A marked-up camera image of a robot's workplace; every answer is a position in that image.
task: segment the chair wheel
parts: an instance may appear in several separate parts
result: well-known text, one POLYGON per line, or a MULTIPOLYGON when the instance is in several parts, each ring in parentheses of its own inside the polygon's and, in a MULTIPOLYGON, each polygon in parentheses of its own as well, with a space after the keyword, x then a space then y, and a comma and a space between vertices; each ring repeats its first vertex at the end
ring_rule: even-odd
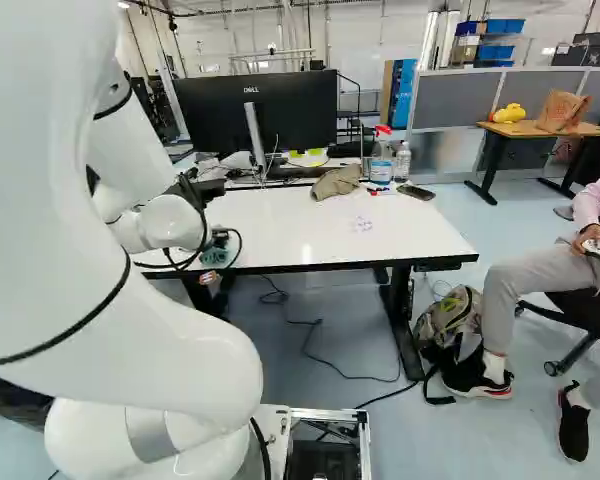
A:
POLYGON ((558 362, 544 362, 544 372, 550 377, 560 377, 564 372, 558 365, 558 362))

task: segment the desk leg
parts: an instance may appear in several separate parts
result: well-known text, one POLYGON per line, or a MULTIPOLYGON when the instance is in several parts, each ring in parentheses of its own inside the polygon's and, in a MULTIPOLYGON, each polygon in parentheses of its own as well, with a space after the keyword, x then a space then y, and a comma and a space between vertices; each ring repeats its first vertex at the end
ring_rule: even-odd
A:
POLYGON ((393 267, 391 283, 379 288, 405 374, 416 381, 424 378, 424 370, 409 326, 413 307, 410 275, 411 267, 393 267))
POLYGON ((589 145, 591 145, 591 142, 589 142, 587 138, 583 138, 582 142, 580 143, 580 147, 578 148, 578 151, 576 152, 573 160, 571 160, 569 168, 567 168, 567 173, 562 179, 562 183, 560 185, 558 185, 555 182, 552 182, 551 180, 547 180, 546 178, 538 178, 538 181, 543 185, 546 185, 550 189, 561 193, 567 198, 575 197, 576 194, 571 191, 571 185, 576 180, 578 174, 580 173, 580 170, 582 169, 584 163, 582 161, 582 159, 584 158, 584 152, 587 150, 589 145))
POLYGON ((195 309, 228 322, 223 313, 229 304, 229 291, 235 283, 235 275, 227 275, 222 279, 220 290, 215 296, 211 295, 208 287, 200 285, 197 278, 196 275, 190 275, 181 279, 195 309))
POLYGON ((376 283, 379 285, 389 283, 389 274, 387 273, 387 269, 384 267, 374 267, 373 276, 376 279, 376 283))
POLYGON ((487 132, 487 140, 485 148, 482 151, 482 158, 487 158, 487 170, 484 172, 482 185, 478 186, 470 180, 465 180, 464 184, 471 190, 476 192, 489 205, 497 205, 498 201, 491 196, 489 189, 493 183, 493 179, 498 171, 498 164, 504 155, 505 147, 507 146, 507 137, 498 135, 497 133, 487 132))

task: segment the white sock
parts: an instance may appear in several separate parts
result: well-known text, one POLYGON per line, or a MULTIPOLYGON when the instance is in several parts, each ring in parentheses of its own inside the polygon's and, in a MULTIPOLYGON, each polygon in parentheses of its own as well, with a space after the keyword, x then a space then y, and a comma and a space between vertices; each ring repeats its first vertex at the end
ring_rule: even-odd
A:
POLYGON ((580 387, 574 388, 569 393, 567 393, 567 400, 569 400, 570 405, 577 405, 582 408, 586 408, 587 410, 593 409, 593 407, 587 402, 580 391, 580 387))
POLYGON ((490 380, 493 380, 498 385, 502 385, 504 383, 504 366, 507 358, 494 355, 493 353, 485 350, 482 353, 482 361, 487 367, 484 370, 484 376, 490 380))

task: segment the office chair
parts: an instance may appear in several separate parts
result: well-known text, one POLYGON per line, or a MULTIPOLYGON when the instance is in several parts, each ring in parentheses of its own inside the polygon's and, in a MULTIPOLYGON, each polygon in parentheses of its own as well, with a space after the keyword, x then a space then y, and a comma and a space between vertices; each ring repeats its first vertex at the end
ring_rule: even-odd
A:
POLYGON ((567 355, 559 361, 547 361, 544 371, 551 377, 564 375, 596 341, 600 340, 600 294, 595 288, 584 288, 568 292, 546 292, 545 295, 561 312, 538 307, 526 300, 520 300, 516 307, 516 317, 524 310, 530 310, 545 318, 571 325, 587 332, 567 355))

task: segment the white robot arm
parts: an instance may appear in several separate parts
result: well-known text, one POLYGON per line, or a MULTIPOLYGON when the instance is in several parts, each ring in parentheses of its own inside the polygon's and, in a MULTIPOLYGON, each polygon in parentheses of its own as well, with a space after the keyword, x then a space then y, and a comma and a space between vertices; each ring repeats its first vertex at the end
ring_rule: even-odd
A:
MULTIPOLYGON (((258 354, 231 325, 157 292, 102 221, 174 180, 133 95, 93 122, 97 99, 117 90, 116 9, 0 2, 0 377, 59 397, 46 445, 69 478, 226 480, 260 402, 258 354), (90 198, 87 161, 109 210, 90 198)), ((199 229, 183 231, 139 241, 196 244, 199 229)))

